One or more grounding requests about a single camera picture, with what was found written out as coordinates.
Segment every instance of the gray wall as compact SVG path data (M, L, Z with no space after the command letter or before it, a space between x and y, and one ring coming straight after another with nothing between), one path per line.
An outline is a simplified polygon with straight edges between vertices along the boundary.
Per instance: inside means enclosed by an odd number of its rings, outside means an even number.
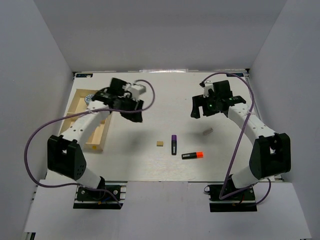
M61 115L72 73L32 0L0 1L0 238L20 239L35 184L23 151L29 135ZM46 169L49 126L31 145L29 163L37 179Z
M292 181L320 239L320 1L288 0L250 71L262 119L291 138Z
M286 0L34 0L73 71L250 68Z

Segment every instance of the wooden tray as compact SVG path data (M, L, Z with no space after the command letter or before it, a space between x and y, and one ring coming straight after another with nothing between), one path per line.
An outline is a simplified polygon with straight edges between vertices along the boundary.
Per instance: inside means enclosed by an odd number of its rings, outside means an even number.
M88 90L88 89L77 89L75 91L74 97L70 104L70 107L67 112L67 116L71 114L81 113L86 111L87 104L85 102L85 97L89 94L95 94L97 90ZM110 114L105 120L101 121L100 125L95 129L95 131L91 134L89 139L84 145L84 149L91 149L94 151L103 151L104 145L107 138L107 133L110 125L112 114ZM79 118L72 117L63 121L60 134L65 130L70 128L72 124Z

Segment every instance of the small wooden cube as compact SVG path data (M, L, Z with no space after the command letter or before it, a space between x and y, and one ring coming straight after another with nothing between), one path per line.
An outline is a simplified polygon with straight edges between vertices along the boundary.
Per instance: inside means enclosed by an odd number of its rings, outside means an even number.
M164 146L164 142L163 141L156 141L156 146L157 147L163 147Z

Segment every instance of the robotic arm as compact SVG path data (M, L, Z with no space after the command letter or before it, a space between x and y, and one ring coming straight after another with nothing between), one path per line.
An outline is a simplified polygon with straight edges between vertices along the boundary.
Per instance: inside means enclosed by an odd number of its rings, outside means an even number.
M229 81L207 81L203 88L203 95L192 97L191 117L200 118L199 107L202 107L204 116L224 113L242 128L250 107L241 96L233 96ZM231 192L291 169L290 138L287 134L276 133L255 115L250 115L244 134L253 149L248 166L230 176L228 186Z
M112 78L109 87L99 90L92 97L87 110L94 111L101 108L125 111L141 110L144 101L139 100L139 97L145 92L146 87L143 85ZM82 147L100 122L110 113L106 110L83 115L60 136L52 135L47 141L48 169L69 177L83 186L103 189L105 180L87 167ZM143 121L141 112L121 113L121 115L135 123Z

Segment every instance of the marker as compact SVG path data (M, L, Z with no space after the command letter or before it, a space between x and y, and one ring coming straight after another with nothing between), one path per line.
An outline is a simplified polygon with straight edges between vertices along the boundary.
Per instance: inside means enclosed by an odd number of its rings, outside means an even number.
M182 159L201 159L204 157L204 153L202 151L191 152L181 155Z
M177 135L171 136L171 155L177 155Z

